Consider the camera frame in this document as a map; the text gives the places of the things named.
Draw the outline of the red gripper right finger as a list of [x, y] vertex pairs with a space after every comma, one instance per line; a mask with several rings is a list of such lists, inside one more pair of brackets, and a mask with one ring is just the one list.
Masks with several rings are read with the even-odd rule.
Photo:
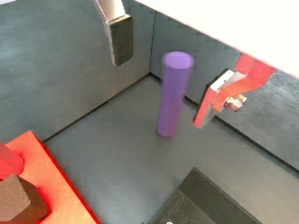
[[238, 111], [247, 101], [245, 93], [261, 89], [275, 71], [269, 64], [242, 53], [235, 70], [226, 69], [206, 87], [194, 117], [195, 127], [202, 129], [214, 113], [225, 108]]

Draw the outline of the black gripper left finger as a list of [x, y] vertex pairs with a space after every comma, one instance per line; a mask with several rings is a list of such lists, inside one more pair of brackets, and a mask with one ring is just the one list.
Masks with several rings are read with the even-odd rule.
[[134, 19], [122, 0], [94, 0], [106, 29], [112, 64], [119, 67], [134, 56]]

